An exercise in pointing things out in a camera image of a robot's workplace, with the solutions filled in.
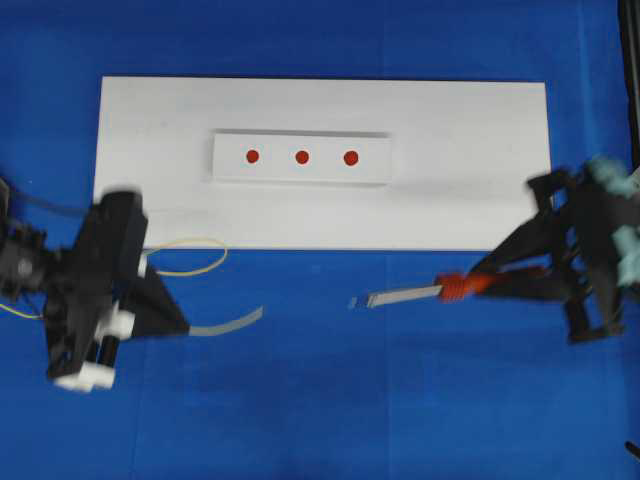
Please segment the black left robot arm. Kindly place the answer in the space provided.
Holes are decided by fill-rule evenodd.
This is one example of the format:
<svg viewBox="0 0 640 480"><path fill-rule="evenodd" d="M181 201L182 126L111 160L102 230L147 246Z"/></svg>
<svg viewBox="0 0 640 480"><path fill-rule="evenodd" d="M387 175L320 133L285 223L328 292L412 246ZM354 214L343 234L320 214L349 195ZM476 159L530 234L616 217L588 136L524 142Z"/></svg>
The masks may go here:
<svg viewBox="0 0 640 480"><path fill-rule="evenodd" d="M10 220L9 199L3 184L1 295L44 295L46 375L56 386L109 389L121 343L189 333L160 274L143 258L148 220L140 193L104 194L84 214L73 245L58 250L46 248L45 232Z"/></svg>

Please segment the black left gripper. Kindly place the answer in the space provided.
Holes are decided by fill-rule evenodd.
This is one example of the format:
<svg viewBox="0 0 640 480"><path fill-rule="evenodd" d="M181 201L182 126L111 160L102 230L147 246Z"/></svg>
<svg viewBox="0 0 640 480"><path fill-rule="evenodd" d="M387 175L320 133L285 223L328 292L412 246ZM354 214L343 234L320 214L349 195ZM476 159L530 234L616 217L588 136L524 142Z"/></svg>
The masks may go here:
<svg viewBox="0 0 640 480"><path fill-rule="evenodd" d="M110 389L121 341L189 333L158 272L147 269L142 277L147 225L140 193L106 193L50 272L44 323L47 377L56 386L82 393ZM124 293L125 311L118 299Z"/></svg>

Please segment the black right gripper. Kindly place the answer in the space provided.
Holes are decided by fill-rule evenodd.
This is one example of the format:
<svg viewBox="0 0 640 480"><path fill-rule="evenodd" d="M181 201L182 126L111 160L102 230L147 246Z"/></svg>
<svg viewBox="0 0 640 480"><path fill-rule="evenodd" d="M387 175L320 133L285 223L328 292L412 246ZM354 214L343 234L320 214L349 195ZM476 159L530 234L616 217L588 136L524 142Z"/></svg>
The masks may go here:
<svg viewBox="0 0 640 480"><path fill-rule="evenodd" d="M538 213L470 271L495 278L483 297L566 302L569 341L624 332L624 294L639 286L639 183L619 161L594 157L580 172L527 181ZM509 265L548 256L548 267Z"/></svg>

